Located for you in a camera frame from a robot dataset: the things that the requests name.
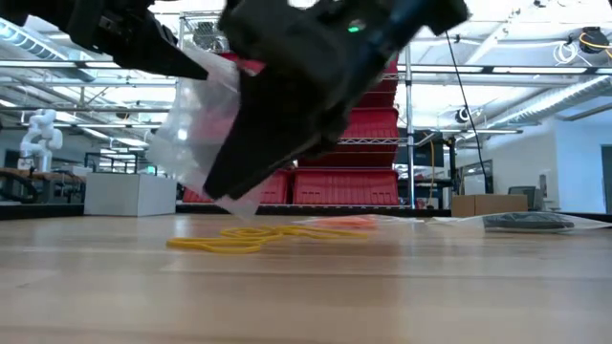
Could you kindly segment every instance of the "robotic arm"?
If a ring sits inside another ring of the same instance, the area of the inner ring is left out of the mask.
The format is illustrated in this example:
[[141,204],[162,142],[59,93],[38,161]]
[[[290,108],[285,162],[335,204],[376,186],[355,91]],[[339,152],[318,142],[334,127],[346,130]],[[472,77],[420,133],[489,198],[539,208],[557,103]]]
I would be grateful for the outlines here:
[[[124,68],[206,79],[147,9],[153,2],[0,0],[0,16],[19,25],[40,16]],[[319,0],[305,10],[227,0],[219,28],[231,49],[266,67],[240,72],[240,111],[204,191],[237,200],[290,161],[331,150],[351,108],[419,29],[440,34],[467,18],[463,0]]]
[[126,69],[206,79],[208,73],[177,47],[177,38],[148,7],[154,0],[0,0],[0,16],[24,25],[35,15],[73,42],[113,56]]
[[[34,159],[38,158],[36,169],[39,172],[51,170],[51,159],[53,150],[61,149],[63,135],[59,129],[54,128],[55,110],[38,110],[30,117],[28,133],[23,137],[20,144],[20,169],[34,167]],[[41,137],[38,143],[33,140]]]

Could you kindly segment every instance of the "white humanoid robot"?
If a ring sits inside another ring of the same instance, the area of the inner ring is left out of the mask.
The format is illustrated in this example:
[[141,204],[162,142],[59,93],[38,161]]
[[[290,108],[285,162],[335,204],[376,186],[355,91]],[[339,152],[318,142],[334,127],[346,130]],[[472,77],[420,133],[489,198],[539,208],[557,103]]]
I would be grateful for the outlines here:
[[[30,117],[28,133],[21,140],[19,169],[34,167],[38,172],[51,171],[52,150],[61,149],[63,136],[54,128],[55,110],[41,109]],[[41,137],[38,143],[33,140]]]

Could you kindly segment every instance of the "laboratory room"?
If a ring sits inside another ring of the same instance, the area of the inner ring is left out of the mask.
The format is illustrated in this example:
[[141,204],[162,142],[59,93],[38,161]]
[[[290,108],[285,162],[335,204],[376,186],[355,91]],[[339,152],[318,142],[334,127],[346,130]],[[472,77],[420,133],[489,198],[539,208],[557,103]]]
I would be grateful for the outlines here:
[[0,0],[0,342],[609,344],[611,104],[606,1]]

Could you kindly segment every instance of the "cardboard box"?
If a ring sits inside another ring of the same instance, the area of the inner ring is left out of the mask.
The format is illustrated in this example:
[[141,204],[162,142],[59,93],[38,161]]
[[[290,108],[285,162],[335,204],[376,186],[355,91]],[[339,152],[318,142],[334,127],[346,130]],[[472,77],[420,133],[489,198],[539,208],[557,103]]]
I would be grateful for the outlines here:
[[139,174],[87,174],[85,215],[152,216],[175,212],[174,180]]
[[452,198],[452,217],[528,211],[526,195],[470,195]]

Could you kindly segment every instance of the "white wall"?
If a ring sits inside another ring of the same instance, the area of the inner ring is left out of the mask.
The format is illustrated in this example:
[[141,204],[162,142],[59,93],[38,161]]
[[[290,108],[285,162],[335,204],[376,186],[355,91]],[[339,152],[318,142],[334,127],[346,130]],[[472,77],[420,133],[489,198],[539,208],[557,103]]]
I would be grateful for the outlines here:
[[[597,115],[597,118],[612,118],[612,112]],[[612,121],[597,118],[557,123],[559,194],[563,211],[606,211],[601,146],[612,145]]]
[[[482,150],[483,161],[493,162],[495,194],[507,194],[511,186],[539,186],[539,175],[547,175],[548,208],[558,207],[557,140],[555,121],[523,128],[523,134],[493,136]],[[457,166],[478,162],[475,150],[460,150]]]
[[[5,130],[0,133],[0,167],[4,167],[7,150],[19,152],[21,138],[25,131]],[[54,151],[54,158],[84,163],[85,153],[99,152],[99,145],[83,136],[69,136],[64,132],[64,146]]]

